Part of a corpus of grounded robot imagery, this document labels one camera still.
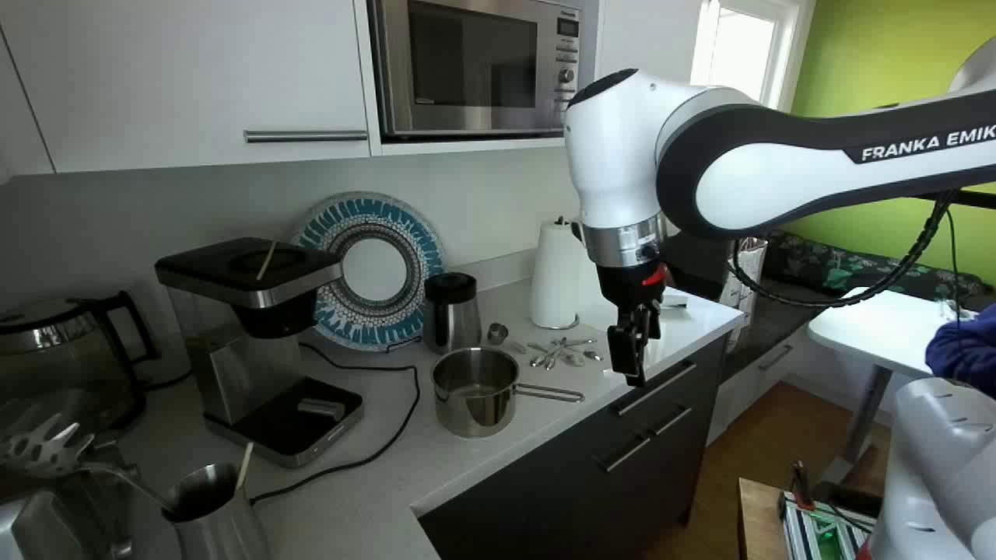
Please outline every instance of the mug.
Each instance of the mug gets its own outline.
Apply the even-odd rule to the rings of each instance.
[[[205,464],[179,480],[163,515],[179,538],[182,560],[267,560],[267,540],[242,487],[237,465]]]

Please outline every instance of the window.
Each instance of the window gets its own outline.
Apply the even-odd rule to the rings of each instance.
[[[725,83],[790,107],[812,0],[702,0],[698,19],[694,83]]]

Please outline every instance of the cabinet handle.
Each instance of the cabinet handle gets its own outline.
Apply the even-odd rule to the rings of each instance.
[[[634,408],[641,408],[644,402],[649,402],[652,394],[661,394],[664,390],[675,384],[678,380],[683,380],[692,370],[698,370],[694,359],[689,359],[678,374],[672,374],[665,383],[652,384],[649,393],[631,397],[624,408],[616,410],[616,416],[631,412]]]
[[[245,142],[347,142],[366,141],[366,129],[245,129]]]
[[[614,464],[605,465],[605,474],[620,470],[621,464],[628,464],[637,452],[644,452],[652,437],[641,437],[637,443],[631,443],[624,455],[620,455]]]
[[[772,370],[790,348],[792,348],[792,344],[782,344],[782,351],[779,351],[772,359],[755,365],[755,370]]]
[[[661,437],[665,430],[672,430],[675,424],[680,424],[689,412],[692,412],[692,408],[680,404],[680,410],[678,410],[675,416],[670,416],[665,424],[661,424],[661,425],[652,430],[652,437]]]

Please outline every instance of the cabinet door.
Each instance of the cabinet door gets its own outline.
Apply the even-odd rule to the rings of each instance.
[[[421,522],[437,552],[637,556],[692,511],[723,344],[713,341],[426,513]]]
[[[0,183],[12,174],[48,174],[15,66],[0,42]]]
[[[0,7],[55,170],[366,154],[350,0]]]

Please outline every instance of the green wall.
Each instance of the green wall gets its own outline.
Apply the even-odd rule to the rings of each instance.
[[[847,115],[941,96],[996,35],[994,0],[814,0],[795,115]],[[930,202],[892,199],[821,210],[790,229],[854,252],[905,254]],[[996,210],[956,209],[958,269],[996,282]],[[950,267],[945,224],[921,264]]]

